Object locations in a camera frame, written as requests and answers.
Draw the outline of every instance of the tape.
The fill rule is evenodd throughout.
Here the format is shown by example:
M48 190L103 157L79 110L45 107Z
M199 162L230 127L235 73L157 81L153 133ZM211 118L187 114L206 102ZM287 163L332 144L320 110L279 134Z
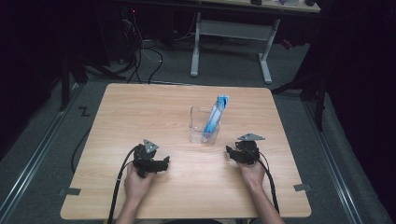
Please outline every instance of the tape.
M305 191L305 192L308 192L308 191L311 190L312 188L311 188L311 185L309 185L309 184L300 184L300 185L294 185L294 189L295 189L296 191L301 191L301 190L303 190L303 191Z
M66 195L79 195L81 189L61 189L59 191L59 196L66 196Z

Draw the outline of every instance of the blue object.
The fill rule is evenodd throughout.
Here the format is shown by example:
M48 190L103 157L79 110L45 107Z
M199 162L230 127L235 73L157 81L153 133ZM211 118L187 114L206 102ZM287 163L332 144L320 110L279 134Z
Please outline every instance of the blue object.
M216 130L216 127L219 125L221 115L224 111L225 106L227 105L228 99L229 99L228 95L218 96L218 100L213 105L209 120L207 121L206 126L204 128L204 133L203 133L204 140L210 139L212 133Z

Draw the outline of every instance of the desk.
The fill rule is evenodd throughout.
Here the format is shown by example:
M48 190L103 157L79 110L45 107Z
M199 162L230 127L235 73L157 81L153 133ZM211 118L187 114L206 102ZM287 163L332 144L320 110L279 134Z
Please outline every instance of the desk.
M301 12L315 12L319 13L320 8L317 4L312 7L307 6L304 0L300 0L297 6L289 7L282 6L279 2L273 1L262 1L261 6L254 6L250 4L250 0L202 0L205 3L217 3L217 4L229 4L236 5L239 7L261 7L261 8L271 8L277 10L290 10L290 11L301 11ZM258 58L260 66L262 68L262 76L264 82L267 84L272 83L270 71L268 69L267 57L270 48L274 42L277 27L280 23L280 19L275 19L273 25L254 25L236 22L226 22L226 21L209 21L201 20L201 13L197 13L197 21L195 26L195 45L192 54L191 62L191 76L198 76L199 68L199 41L200 35L218 35L233 38L245 38L265 41L266 45L263 48L263 52L259 53Z
M221 94L230 95L230 101L216 143L191 143L191 107L211 107ZM257 217L238 167L225 151L246 133L266 138L257 143L270 165L281 216L309 216L305 192L293 187L301 178L268 89L127 84L106 88L70 185L81 192L66 196L61 216L106 219L126 154L148 139L160 147L155 159L170 156L170 163L156 174L137 218ZM263 187L271 198L267 177ZM121 183L114 217L124 200Z

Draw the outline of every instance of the forearm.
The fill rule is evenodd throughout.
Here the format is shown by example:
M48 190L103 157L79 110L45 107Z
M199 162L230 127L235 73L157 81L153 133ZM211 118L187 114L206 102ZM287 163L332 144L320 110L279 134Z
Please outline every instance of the forearm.
M133 224L139 204L138 200L126 200L117 218L117 224Z
M249 185L248 188L263 224L284 223L283 219L265 194L262 185Z

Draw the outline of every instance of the hand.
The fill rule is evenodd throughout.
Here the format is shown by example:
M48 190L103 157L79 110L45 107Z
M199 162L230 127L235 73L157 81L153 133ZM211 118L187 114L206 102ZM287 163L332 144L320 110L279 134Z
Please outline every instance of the hand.
M137 174L137 169L129 164L127 166L127 176L124 180L126 200L140 202L148 193L154 175L154 173L147 173L146 178L142 178Z
M262 181L264 180L265 171L259 162L247 165L245 163L237 162L239 169L244 178L245 184L250 187L262 188Z
M134 223L137 208L149 192L149 186L154 176L154 173L147 173L146 178L142 178L137 174L137 170L132 164L127 166L127 176L124 180L126 199L117 224Z
M257 213L259 214L263 224L284 223L279 213L271 204L267 195L262 188L262 181L264 180L265 170L259 162L247 165L245 163L237 162L241 170L242 177L247 185Z

